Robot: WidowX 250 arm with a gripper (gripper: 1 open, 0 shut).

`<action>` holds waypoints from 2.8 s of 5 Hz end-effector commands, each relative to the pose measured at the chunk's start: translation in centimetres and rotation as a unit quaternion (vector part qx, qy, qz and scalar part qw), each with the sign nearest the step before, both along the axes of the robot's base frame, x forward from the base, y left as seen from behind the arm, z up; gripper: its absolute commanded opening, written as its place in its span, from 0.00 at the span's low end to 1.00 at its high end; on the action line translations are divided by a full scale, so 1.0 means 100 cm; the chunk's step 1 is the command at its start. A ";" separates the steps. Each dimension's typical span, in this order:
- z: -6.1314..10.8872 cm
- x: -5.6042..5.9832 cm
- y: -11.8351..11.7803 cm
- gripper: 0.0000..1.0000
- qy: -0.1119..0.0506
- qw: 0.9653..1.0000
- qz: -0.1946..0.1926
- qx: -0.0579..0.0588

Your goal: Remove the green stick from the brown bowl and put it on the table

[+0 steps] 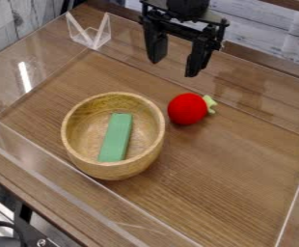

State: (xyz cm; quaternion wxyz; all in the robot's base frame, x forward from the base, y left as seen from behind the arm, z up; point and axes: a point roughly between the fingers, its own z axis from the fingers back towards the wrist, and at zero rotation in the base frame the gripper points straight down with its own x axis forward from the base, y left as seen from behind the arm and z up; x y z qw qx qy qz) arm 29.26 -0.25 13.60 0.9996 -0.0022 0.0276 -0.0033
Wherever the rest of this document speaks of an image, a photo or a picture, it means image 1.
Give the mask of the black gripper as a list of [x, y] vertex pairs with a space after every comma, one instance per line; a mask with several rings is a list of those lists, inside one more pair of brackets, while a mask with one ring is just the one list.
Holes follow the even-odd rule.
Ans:
[[195, 77], [206, 68], [230, 21], [210, 9], [210, 0], [139, 0], [140, 23], [147, 56], [158, 64], [168, 54], [168, 34], [192, 43], [187, 57], [186, 77]]

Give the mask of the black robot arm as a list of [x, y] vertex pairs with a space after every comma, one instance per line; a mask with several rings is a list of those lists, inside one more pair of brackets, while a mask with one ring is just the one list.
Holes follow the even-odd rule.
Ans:
[[222, 48], [230, 21], [210, 9], [210, 0], [139, 0], [147, 57], [158, 64], [168, 55], [168, 35], [192, 43], [186, 77], [206, 68], [211, 54]]

